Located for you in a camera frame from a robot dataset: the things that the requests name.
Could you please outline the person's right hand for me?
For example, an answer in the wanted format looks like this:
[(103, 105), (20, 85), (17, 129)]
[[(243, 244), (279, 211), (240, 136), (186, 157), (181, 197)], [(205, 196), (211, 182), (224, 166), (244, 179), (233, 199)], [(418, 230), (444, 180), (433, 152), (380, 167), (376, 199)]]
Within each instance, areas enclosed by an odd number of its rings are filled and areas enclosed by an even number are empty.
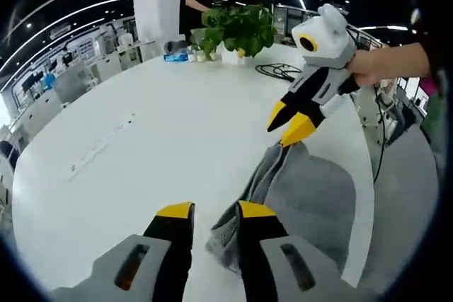
[(346, 69), (359, 87), (371, 86), (379, 81), (382, 50), (357, 50)]

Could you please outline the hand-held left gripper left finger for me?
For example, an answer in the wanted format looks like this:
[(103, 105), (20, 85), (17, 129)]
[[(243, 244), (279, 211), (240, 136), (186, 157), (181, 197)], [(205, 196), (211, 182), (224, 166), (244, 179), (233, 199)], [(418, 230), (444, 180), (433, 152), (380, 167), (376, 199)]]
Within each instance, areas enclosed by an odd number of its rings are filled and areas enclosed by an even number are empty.
[(89, 301), (181, 301), (192, 263), (195, 204), (159, 210), (142, 235), (101, 255), (88, 278)]

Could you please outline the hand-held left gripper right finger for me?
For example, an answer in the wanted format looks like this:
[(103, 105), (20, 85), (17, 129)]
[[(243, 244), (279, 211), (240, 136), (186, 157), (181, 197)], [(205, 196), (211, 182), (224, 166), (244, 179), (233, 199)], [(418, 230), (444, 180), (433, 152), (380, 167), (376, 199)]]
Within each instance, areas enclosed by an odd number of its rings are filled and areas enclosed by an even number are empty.
[(239, 201), (237, 244), (247, 301), (356, 301), (329, 257), (289, 235), (275, 212)]

